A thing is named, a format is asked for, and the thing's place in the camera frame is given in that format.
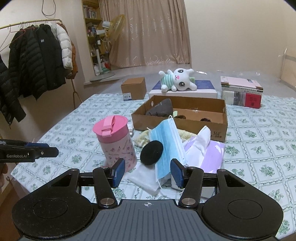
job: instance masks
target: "curtain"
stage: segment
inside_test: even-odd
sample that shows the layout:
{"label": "curtain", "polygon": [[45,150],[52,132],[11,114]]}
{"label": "curtain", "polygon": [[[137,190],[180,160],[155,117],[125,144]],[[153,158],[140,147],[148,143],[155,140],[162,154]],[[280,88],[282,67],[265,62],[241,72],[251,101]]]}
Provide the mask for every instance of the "curtain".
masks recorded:
{"label": "curtain", "polygon": [[190,63],[184,0],[99,0],[104,21],[124,14],[126,24],[112,43],[117,67]]}

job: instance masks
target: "pink tumbler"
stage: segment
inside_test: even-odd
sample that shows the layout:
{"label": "pink tumbler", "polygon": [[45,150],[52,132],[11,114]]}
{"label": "pink tumbler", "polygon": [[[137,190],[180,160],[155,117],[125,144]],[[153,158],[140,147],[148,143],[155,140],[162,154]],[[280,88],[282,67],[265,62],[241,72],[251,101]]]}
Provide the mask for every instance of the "pink tumbler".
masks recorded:
{"label": "pink tumbler", "polygon": [[93,132],[96,133],[107,159],[106,165],[112,167],[119,158],[123,158],[126,163],[125,172],[130,171],[137,164],[127,123],[126,117],[112,115],[100,120],[93,127]]}

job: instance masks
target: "white stuffed animal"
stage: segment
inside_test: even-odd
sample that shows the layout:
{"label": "white stuffed animal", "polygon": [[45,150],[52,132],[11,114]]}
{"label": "white stuffed animal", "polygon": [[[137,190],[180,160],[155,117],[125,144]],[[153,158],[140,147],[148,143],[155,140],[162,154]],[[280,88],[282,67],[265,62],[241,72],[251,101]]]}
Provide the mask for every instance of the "white stuffed animal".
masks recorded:
{"label": "white stuffed animal", "polygon": [[176,69],[174,72],[168,69],[168,74],[163,71],[159,72],[161,76],[161,92],[184,91],[186,89],[196,90],[197,86],[190,80],[190,74],[193,74],[193,69]]}

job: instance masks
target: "standing fan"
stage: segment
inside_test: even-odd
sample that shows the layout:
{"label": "standing fan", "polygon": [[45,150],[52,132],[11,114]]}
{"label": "standing fan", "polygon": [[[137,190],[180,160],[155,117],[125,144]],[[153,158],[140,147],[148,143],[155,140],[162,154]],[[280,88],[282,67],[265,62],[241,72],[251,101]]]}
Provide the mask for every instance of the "standing fan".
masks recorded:
{"label": "standing fan", "polygon": [[[116,16],[114,19],[109,21],[104,21],[102,26],[103,30],[97,30],[97,36],[100,38],[102,43],[105,43],[105,49],[110,52],[110,45],[114,43],[117,38],[119,37],[120,33],[123,30],[124,24],[125,24],[125,16],[124,14]],[[99,54],[99,46],[96,47],[96,57],[98,60],[99,70],[100,74],[97,75],[93,81],[95,80],[101,80],[104,78],[111,77],[115,75],[115,73],[107,72],[103,74],[102,66],[101,66],[101,58]]]}

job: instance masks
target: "clothes rack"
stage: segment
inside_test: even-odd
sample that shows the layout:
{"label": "clothes rack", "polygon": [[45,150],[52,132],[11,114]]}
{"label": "clothes rack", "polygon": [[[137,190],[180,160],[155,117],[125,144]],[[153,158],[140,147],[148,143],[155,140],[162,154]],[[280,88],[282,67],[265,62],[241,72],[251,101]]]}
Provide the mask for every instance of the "clothes rack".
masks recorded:
{"label": "clothes rack", "polygon": [[[26,22],[19,22],[19,23],[9,24],[9,25],[0,27],[0,29],[9,28],[9,27],[12,27],[12,26],[17,26],[17,25],[28,24],[28,23],[36,23],[36,22],[45,22],[46,23],[46,22],[49,22],[49,21],[59,21],[61,24],[63,23],[62,20],[60,20],[59,18],[54,18],[54,19],[39,19],[39,20],[31,20],[31,21],[26,21]],[[79,98],[79,100],[81,101],[81,103],[82,103],[82,100],[79,97],[79,95],[78,95],[78,93],[77,93],[77,91],[75,89],[75,86],[74,86],[74,83],[73,83],[73,80],[72,79],[71,79],[71,84],[72,84],[72,88],[73,88],[74,109],[76,109],[76,106],[75,106],[75,94],[77,95],[77,97]]]}

